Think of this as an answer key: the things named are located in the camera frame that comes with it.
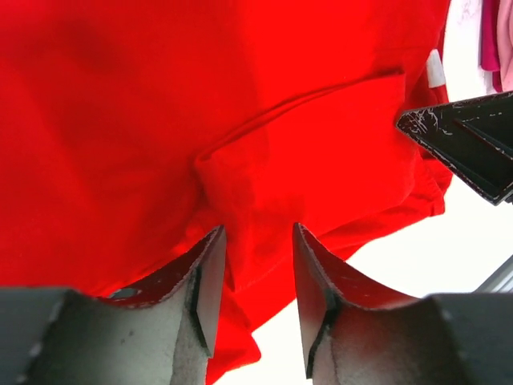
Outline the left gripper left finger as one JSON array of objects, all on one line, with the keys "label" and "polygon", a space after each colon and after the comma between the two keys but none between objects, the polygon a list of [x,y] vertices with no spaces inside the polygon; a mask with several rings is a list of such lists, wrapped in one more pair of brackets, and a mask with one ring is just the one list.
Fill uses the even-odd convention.
[{"label": "left gripper left finger", "polygon": [[106,298],[64,287],[1,291],[4,384],[202,384],[213,356],[226,234]]}]

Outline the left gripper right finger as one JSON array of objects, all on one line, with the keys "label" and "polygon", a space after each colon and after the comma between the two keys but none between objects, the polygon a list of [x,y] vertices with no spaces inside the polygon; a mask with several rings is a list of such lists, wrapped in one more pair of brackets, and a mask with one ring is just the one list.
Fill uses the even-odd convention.
[{"label": "left gripper right finger", "polygon": [[332,254],[301,224],[293,268],[315,384],[509,384],[512,292],[415,298]]}]

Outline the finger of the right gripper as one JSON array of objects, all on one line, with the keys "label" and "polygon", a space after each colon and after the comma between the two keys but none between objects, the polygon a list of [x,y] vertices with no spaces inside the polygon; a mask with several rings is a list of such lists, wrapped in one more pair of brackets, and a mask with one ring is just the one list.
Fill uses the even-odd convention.
[{"label": "finger of the right gripper", "polygon": [[512,93],[405,111],[397,129],[484,200],[512,202]]}]

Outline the red t-shirt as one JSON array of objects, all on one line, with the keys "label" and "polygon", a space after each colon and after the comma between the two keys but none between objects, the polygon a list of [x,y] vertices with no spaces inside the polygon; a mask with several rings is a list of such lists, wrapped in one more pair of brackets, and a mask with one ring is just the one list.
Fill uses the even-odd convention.
[{"label": "red t-shirt", "polygon": [[395,127],[446,1],[4,1],[1,284],[105,297],[227,233],[207,383],[295,296],[291,231],[341,259],[444,211]]}]

